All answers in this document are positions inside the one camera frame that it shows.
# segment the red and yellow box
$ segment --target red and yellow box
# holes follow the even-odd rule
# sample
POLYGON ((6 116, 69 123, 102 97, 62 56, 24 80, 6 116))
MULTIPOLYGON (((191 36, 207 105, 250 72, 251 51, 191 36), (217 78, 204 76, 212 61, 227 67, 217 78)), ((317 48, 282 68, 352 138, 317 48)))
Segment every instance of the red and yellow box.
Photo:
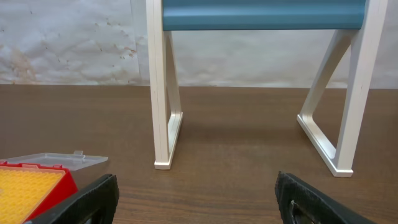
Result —
POLYGON ((62 166, 0 162, 0 223, 33 219, 78 191, 62 166))

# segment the white metal leg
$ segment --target white metal leg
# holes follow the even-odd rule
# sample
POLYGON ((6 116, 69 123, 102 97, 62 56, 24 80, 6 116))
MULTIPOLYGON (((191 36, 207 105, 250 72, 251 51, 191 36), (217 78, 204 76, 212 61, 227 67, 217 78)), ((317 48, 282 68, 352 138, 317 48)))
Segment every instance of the white metal leg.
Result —
POLYGON ((162 28, 162 1, 147 0, 150 95, 155 142, 155 168, 170 169, 182 121, 171 32, 162 28), (166 89, 171 117, 167 124, 166 89))
POLYGON ((368 97, 377 48, 386 15, 387 0, 368 0, 363 28, 359 31, 335 32, 317 77, 305 100, 297 121, 335 177, 351 177, 359 130, 368 97), (351 63, 343 120, 337 148, 312 119, 331 74, 351 44, 351 63))

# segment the yellow textured surface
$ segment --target yellow textured surface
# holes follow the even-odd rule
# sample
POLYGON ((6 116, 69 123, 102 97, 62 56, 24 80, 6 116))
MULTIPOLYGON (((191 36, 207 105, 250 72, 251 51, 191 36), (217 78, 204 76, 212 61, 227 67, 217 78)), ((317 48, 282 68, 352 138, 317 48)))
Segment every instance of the yellow textured surface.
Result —
POLYGON ((0 224, 21 223, 62 174, 0 167, 0 224))

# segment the blue panel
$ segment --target blue panel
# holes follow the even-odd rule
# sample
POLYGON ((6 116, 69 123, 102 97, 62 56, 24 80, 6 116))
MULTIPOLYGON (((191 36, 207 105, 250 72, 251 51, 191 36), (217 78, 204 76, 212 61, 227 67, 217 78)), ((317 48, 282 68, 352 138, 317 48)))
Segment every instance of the blue panel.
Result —
POLYGON ((360 29, 365 1, 163 0, 163 29, 360 29))

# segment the black object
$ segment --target black object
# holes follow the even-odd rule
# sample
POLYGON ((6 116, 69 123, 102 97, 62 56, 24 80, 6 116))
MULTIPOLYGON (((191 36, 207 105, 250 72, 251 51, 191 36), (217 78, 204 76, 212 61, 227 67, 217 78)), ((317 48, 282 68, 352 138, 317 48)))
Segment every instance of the black object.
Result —
POLYGON ((279 172, 275 194, 284 224, 374 223, 344 207, 293 174, 279 172))
POLYGON ((116 176, 106 174, 25 224, 111 224, 118 200, 116 176))

